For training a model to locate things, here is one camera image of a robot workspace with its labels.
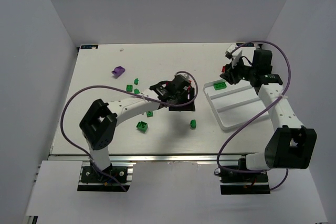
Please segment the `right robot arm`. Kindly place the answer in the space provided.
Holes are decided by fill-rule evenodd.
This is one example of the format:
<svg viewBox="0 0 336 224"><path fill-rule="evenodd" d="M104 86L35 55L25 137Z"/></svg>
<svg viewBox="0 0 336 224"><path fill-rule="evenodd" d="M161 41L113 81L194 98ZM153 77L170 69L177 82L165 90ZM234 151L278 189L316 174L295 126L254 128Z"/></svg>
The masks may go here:
<svg viewBox="0 0 336 224"><path fill-rule="evenodd" d="M220 75L229 84L247 81L269 114L274 133L264 151L245 154L238 161L238 168L222 166L222 170L240 174L262 173L273 168L308 168L317 140L314 129L304 126L285 97L287 87L278 74L272 72L272 52L256 49L250 65L245 65L242 53L228 53L231 60Z"/></svg>

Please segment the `green 2x3 lego plate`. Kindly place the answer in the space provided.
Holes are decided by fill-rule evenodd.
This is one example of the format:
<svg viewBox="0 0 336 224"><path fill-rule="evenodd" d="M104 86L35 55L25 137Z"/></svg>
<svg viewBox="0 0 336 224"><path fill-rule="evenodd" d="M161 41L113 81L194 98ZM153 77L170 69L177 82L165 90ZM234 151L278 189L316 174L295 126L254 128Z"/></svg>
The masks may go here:
<svg viewBox="0 0 336 224"><path fill-rule="evenodd" d="M225 82L217 82L215 84L213 84L213 87L215 90L222 90L222 89L226 89L227 85Z"/></svg>

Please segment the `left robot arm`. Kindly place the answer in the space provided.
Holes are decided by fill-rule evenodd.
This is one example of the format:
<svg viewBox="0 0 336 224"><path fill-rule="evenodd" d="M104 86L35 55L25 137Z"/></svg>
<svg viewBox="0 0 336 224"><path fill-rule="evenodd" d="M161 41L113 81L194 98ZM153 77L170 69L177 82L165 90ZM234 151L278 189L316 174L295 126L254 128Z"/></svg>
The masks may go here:
<svg viewBox="0 0 336 224"><path fill-rule="evenodd" d="M91 167L99 179L106 180L111 175L113 166L109 159L108 145L121 123L142 113L162 108L194 112L198 91L198 84L191 84L179 72L172 81L161 81L129 98L110 102L95 100L80 121L79 127L89 146Z"/></svg>

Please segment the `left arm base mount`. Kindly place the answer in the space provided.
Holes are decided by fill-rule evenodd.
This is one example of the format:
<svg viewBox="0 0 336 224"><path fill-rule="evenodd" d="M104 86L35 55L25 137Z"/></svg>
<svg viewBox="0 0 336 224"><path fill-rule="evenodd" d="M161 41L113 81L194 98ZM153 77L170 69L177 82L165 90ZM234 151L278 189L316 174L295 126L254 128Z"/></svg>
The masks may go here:
<svg viewBox="0 0 336 224"><path fill-rule="evenodd" d="M77 191L126 193L131 185L133 164L117 163L98 172L88 162L80 169Z"/></svg>

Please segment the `small green lego brick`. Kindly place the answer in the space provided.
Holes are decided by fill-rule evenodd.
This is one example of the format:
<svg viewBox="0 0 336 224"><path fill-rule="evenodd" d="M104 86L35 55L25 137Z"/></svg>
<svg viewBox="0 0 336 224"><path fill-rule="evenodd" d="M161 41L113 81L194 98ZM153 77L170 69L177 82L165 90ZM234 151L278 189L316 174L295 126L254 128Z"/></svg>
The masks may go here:
<svg viewBox="0 0 336 224"><path fill-rule="evenodd" d="M196 127L197 127L196 120L195 119L191 120L190 121L190 128L191 129L196 129Z"/></svg>

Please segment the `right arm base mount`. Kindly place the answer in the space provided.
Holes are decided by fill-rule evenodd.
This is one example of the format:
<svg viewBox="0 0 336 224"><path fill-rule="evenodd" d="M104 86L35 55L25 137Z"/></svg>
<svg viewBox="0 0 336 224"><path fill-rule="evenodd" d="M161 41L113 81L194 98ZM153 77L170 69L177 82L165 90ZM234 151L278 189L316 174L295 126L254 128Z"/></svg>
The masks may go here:
<svg viewBox="0 0 336 224"><path fill-rule="evenodd" d="M270 194L266 173L234 173L216 168L214 175L219 177L222 195L266 195Z"/></svg>

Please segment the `purple lego brick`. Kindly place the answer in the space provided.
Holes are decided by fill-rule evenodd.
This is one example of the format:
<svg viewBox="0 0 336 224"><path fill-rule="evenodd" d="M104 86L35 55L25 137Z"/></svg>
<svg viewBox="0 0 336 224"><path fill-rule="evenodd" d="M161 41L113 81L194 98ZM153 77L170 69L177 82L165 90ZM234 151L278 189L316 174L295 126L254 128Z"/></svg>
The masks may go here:
<svg viewBox="0 0 336 224"><path fill-rule="evenodd" d="M119 78L124 72L125 68L122 66L117 66L111 71L114 78Z"/></svg>

